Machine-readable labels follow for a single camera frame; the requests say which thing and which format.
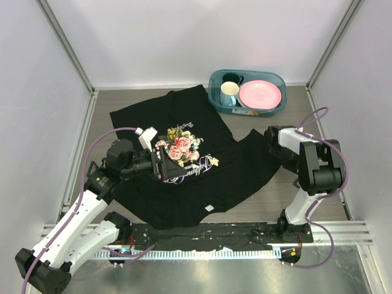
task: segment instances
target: plastic tub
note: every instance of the plastic tub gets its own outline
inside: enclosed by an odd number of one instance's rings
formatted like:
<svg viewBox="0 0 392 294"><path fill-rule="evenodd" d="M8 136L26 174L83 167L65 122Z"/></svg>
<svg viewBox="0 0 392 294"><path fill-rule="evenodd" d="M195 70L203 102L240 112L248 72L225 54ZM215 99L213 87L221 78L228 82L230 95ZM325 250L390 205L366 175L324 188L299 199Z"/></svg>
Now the plastic tub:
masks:
<svg viewBox="0 0 392 294"><path fill-rule="evenodd" d="M244 77L244 81L242 85L248 81L254 80L263 80L268 81L279 88L282 93L282 100L277 107L274 109L255 109L255 108L247 108L241 106L225 106L221 104L221 85L222 85L222 78L225 74L233 72L237 75L242 75ZM229 69L222 69L218 70L217 72L213 73L211 78L209 79L208 85L208 100L216 109L216 111L226 114L232 115L251 115L251 116L263 116L268 117L275 115L276 113L282 111L287 104L286 98L286 84L284 80L270 72L256 72L253 70L229 70Z"/></svg>

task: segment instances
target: black t-shirt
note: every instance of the black t-shirt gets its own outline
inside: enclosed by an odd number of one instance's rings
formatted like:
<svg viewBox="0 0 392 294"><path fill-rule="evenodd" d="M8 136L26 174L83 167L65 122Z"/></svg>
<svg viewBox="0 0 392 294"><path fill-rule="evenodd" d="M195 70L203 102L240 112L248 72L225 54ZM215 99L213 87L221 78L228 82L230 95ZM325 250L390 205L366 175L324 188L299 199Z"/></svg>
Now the black t-shirt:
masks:
<svg viewBox="0 0 392 294"><path fill-rule="evenodd" d="M163 145L187 171L166 181L135 178L115 197L129 211L158 229L197 225L211 213L233 208L264 186L280 161L256 130L237 142L208 102L203 86L170 91L110 113L113 127L154 127L152 145ZM132 132L117 132L134 142Z"/></svg>

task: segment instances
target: pink plate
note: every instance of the pink plate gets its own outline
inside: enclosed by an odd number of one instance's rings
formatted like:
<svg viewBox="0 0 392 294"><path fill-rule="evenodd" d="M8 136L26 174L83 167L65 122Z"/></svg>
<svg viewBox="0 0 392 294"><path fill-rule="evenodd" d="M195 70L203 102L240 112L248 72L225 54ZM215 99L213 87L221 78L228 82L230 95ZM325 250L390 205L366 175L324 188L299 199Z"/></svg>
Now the pink plate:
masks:
<svg viewBox="0 0 392 294"><path fill-rule="evenodd" d="M268 81L248 81L239 89L238 101L243 107L274 109L281 100L281 91Z"/></svg>

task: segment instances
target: mug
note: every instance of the mug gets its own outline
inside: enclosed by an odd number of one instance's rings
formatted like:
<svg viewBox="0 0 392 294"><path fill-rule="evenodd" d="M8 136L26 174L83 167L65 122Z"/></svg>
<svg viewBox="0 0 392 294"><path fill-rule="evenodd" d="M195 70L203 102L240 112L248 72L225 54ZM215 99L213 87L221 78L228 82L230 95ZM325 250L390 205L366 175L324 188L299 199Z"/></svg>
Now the mug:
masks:
<svg viewBox="0 0 392 294"><path fill-rule="evenodd" d="M237 75L236 73L229 72L225 73L225 75L222 77L222 81L224 83L226 83L227 81L232 81L239 86L244 81L244 77L242 75Z"/></svg>
<svg viewBox="0 0 392 294"><path fill-rule="evenodd" d="M227 81L220 86L220 104L235 106L238 99L239 87L232 81Z"/></svg>

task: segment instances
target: white wall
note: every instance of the white wall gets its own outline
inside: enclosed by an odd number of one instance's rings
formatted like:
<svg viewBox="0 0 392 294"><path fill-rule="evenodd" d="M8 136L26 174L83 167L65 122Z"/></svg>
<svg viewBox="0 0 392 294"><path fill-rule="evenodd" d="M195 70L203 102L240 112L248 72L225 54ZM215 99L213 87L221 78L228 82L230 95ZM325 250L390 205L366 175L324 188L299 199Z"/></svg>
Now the white wall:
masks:
<svg viewBox="0 0 392 294"><path fill-rule="evenodd" d="M94 86L207 83L218 69L306 83L350 0L49 0Z"/></svg>
<svg viewBox="0 0 392 294"><path fill-rule="evenodd" d="M392 273L392 2L364 1L314 87L324 124L341 141L347 202L366 220L386 277Z"/></svg>
<svg viewBox="0 0 392 294"><path fill-rule="evenodd" d="M15 254L53 223L88 92L35 1L0 10L1 293L20 293Z"/></svg>

